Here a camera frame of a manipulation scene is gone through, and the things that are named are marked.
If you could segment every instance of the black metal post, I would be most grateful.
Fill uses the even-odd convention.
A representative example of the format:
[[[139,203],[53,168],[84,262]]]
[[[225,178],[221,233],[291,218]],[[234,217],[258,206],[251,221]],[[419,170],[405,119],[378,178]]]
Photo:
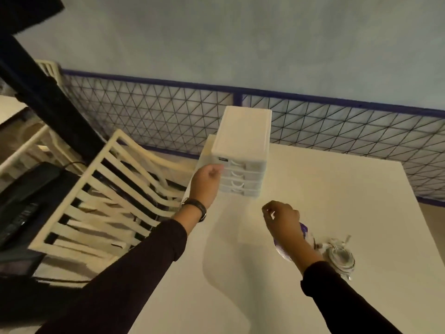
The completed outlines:
[[[22,48],[0,28],[0,78],[87,163],[103,148],[104,142],[75,106]]]

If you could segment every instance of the concrete wall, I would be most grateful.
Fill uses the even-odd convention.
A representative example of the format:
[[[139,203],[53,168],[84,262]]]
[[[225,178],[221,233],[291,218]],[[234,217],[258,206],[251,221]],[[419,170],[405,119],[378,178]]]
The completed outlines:
[[[445,208],[419,204],[426,224],[445,264]]]
[[[445,0],[62,0],[64,68],[445,108]]]

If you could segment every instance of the black watch strap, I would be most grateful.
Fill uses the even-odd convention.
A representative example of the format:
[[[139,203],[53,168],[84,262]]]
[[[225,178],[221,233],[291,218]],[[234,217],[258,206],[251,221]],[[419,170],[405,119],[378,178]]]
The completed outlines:
[[[201,202],[196,199],[186,198],[186,200],[184,202],[182,202],[181,205],[194,205],[198,209],[200,209],[203,215],[202,215],[201,219],[199,220],[199,223],[202,222],[207,215],[206,207],[204,205],[202,205]]]

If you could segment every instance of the black shirt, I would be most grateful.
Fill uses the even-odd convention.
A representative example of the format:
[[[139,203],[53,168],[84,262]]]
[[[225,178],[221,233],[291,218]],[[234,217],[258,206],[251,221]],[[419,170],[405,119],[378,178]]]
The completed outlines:
[[[171,263],[181,257],[186,242],[186,231],[176,220],[160,223],[89,282],[64,314],[37,333],[126,334]],[[333,334],[400,333],[325,261],[306,269],[301,288],[314,299]]]

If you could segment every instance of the metal mesh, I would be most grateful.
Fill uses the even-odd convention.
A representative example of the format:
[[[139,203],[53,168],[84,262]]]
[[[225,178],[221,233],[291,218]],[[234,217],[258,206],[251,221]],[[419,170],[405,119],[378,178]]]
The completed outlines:
[[[233,94],[66,76],[73,103],[104,137],[120,128],[142,145],[199,154]],[[445,119],[242,95],[269,108],[270,141],[400,161],[417,196],[445,200]]]

